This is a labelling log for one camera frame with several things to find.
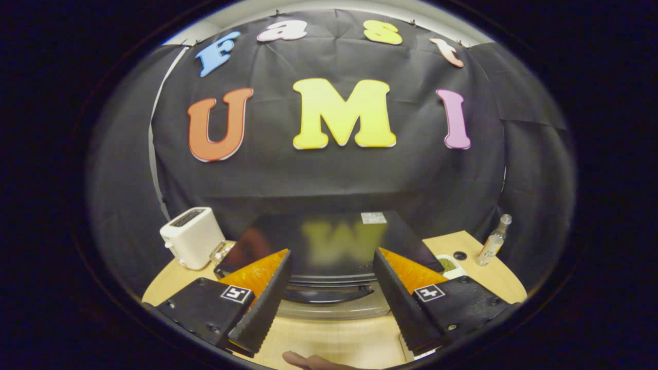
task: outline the wall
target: wall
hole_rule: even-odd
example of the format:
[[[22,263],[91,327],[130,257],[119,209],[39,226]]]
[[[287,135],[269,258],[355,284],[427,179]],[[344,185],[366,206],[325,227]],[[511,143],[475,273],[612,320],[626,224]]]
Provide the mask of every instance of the wall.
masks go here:
[[[281,13],[311,9],[367,11],[407,22],[415,20],[420,27],[437,32],[455,41],[461,40],[468,46],[493,41],[475,27],[455,18],[452,14],[418,0],[244,0],[208,16],[164,44],[179,44],[188,39],[185,44],[193,45],[195,40],[203,40],[238,24],[274,15],[276,9]]]

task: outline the green food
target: green food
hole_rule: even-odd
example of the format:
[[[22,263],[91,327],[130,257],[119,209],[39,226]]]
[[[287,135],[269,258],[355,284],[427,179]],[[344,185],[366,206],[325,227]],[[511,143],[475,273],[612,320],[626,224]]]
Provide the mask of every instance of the green food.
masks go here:
[[[450,260],[441,258],[439,259],[439,263],[441,263],[441,266],[443,266],[443,271],[448,272],[450,270],[456,269],[455,264],[450,262]]]

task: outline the bottle cap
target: bottle cap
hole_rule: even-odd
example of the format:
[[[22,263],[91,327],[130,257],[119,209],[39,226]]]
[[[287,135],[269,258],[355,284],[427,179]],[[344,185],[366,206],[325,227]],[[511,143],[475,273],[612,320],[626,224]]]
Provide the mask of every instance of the bottle cap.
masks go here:
[[[512,216],[510,216],[510,215],[508,215],[508,214],[504,214],[504,215],[500,218],[500,222],[502,222],[502,223],[505,224],[505,225],[509,225],[509,224],[512,223]]]

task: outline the pink letter i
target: pink letter i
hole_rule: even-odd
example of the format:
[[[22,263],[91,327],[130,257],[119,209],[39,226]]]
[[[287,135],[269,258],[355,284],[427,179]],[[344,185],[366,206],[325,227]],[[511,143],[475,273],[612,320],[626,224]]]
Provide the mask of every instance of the pink letter i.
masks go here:
[[[461,110],[461,103],[464,98],[450,90],[436,90],[445,105],[445,115],[448,119],[448,135],[445,137],[445,146],[450,149],[468,149],[470,148],[470,139],[466,136],[466,125],[464,123],[464,113]]]

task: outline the orange letter u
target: orange letter u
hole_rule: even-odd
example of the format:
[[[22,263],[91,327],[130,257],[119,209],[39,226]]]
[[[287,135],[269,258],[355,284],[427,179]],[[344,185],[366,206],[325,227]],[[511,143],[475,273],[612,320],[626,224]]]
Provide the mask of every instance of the orange letter u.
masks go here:
[[[228,104],[226,136],[218,142],[212,142],[208,137],[210,110],[217,100],[210,97],[190,105],[190,151],[196,159],[202,162],[222,161],[238,151],[244,138],[245,106],[252,95],[253,89],[250,88],[233,90],[224,95],[224,102]]]

